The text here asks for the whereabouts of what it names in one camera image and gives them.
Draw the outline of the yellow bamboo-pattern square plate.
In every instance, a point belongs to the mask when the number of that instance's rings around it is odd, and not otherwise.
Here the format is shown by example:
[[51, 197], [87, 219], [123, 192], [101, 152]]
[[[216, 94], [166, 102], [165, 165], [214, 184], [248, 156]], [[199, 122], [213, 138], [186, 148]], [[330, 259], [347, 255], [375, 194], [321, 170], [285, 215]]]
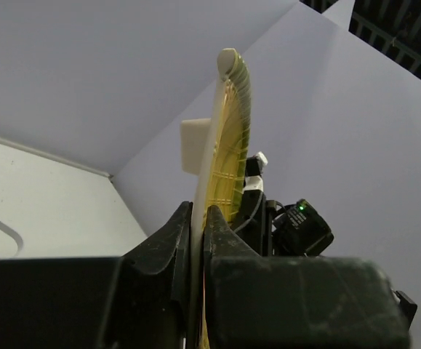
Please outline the yellow bamboo-pattern square plate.
[[202, 329], [202, 244], [207, 210], [217, 206], [227, 222], [243, 196], [251, 122], [251, 84], [244, 59], [234, 48], [217, 56], [218, 78], [210, 119], [180, 125], [182, 168], [198, 176], [190, 226], [190, 305], [187, 348], [198, 348]]

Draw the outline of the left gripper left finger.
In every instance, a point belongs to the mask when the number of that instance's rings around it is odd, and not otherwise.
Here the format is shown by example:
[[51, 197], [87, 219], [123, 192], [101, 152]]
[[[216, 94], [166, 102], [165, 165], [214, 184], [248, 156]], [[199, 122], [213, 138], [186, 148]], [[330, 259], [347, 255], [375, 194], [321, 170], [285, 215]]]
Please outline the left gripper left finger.
[[120, 257], [0, 260], [0, 348], [181, 348], [192, 208]]

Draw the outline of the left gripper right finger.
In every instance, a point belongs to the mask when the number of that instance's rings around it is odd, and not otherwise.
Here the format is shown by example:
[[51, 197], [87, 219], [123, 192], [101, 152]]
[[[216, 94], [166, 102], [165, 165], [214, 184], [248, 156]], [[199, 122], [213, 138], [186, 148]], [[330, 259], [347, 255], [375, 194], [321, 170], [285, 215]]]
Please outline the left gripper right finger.
[[204, 229], [207, 337], [211, 348], [410, 348], [388, 277], [373, 262], [262, 257], [220, 209]]

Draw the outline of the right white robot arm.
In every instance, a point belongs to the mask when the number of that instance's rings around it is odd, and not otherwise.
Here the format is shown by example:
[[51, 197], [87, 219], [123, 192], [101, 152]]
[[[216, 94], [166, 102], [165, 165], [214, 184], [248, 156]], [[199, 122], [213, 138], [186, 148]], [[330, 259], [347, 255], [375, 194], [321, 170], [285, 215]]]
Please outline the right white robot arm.
[[244, 193], [230, 228], [263, 257], [317, 257], [334, 241], [332, 229], [308, 201], [283, 205], [261, 190]]

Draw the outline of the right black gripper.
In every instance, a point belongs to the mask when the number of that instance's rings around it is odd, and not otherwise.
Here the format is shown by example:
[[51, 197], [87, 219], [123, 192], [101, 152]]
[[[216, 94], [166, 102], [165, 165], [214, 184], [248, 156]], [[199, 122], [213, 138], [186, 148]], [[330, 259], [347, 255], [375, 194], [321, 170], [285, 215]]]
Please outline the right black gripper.
[[273, 256], [273, 218], [277, 203], [259, 190], [245, 191], [231, 223], [233, 232], [263, 257]]

